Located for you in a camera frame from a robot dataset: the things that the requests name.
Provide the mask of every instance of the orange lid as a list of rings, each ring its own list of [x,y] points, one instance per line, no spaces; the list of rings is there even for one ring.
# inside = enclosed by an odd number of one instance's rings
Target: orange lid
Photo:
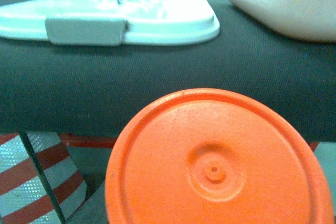
[[[139,112],[106,177],[110,223],[333,224],[321,167],[282,117],[243,95],[194,89]]]

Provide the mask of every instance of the red and white stripe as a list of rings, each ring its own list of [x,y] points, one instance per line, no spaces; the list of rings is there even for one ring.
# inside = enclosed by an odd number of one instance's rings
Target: red and white stripe
[[[0,136],[0,215],[3,224],[60,221],[18,134]],[[38,221],[47,216],[50,222]]]
[[[67,219],[84,202],[87,185],[56,133],[29,132],[27,135]]]
[[[56,133],[28,133],[67,219],[84,202],[86,184]],[[59,224],[60,220],[17,134],[0,136],[0,215],[4,224]]]

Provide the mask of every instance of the black table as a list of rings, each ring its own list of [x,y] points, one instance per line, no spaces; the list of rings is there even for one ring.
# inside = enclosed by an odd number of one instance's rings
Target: black table
[[[228,0],[208,1],[221,31],[198,45],[55,46],[0,38],[0,132],[117,136],[155,99],[207,87],[264,103],[307,141],[336,141],[336,45],[277,35]]]

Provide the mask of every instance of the white plastic tray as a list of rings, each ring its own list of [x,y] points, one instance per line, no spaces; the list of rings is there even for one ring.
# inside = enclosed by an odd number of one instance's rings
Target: white plastic tray
[[[0,36],[61,45],[183,45],[215,38],[207,0],[33,0],[0,7]]]

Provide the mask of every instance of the white container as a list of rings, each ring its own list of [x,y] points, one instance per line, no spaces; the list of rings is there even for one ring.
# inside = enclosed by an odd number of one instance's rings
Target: white container
[[[309,41],[336,42],[336,0],[230,0],[273,30]]]
[[[219,34],[207,0],[33,0],[0,7],[0,37],[58,45],[185,45]]]

